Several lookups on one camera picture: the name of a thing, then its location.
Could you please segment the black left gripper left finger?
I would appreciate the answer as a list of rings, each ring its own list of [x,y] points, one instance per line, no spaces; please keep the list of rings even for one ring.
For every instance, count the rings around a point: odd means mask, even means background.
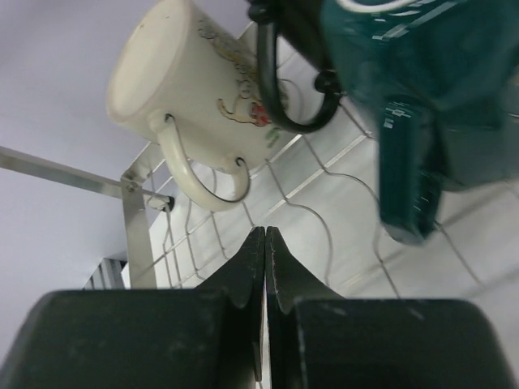
[[[265,230],[193,289],[62,290],[29,312],[4,388],[253,388],[262,378]]]

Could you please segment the floral mug green inside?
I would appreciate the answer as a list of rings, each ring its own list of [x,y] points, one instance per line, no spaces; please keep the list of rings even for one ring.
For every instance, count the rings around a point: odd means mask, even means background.
[[[158,144],[179,189],[212,212],[242,202],[250,172],[290,139],[266,110],[253,53],[191,1],[159,1],[141,19],[106,109]]]

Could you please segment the dark brown mug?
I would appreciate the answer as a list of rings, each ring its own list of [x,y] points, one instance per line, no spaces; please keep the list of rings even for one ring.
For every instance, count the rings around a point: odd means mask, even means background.
[[[250,1],[256,26],[259,93],[270,118],[284,130],[306,135],[321,130],[336,114],[341,87],[320,27],[323,1]],[[302,70],[313,96],[321,99],[313,116],[296,122],[281,96],[281,76]]]

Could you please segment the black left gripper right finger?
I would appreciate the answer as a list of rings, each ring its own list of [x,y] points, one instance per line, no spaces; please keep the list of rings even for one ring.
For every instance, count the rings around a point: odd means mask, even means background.
[[[459,299],[348,299],[265,240],[274,388],[515,388],[487,316]]]

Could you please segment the dark teal cup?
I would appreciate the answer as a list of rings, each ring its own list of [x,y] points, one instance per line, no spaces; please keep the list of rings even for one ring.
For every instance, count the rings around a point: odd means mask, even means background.
[[[518,176],[515,1],[327,1],[341,87],[375,121],[380,222],[424,243],[445,192]]]

